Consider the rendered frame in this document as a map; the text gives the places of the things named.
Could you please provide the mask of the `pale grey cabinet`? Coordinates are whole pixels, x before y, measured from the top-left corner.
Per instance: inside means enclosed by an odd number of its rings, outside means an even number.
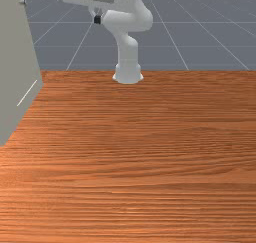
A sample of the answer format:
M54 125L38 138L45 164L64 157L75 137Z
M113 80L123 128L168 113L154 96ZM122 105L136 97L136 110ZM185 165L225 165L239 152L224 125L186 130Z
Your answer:
M43 86L26 5L26 0L0 0L0 146Z

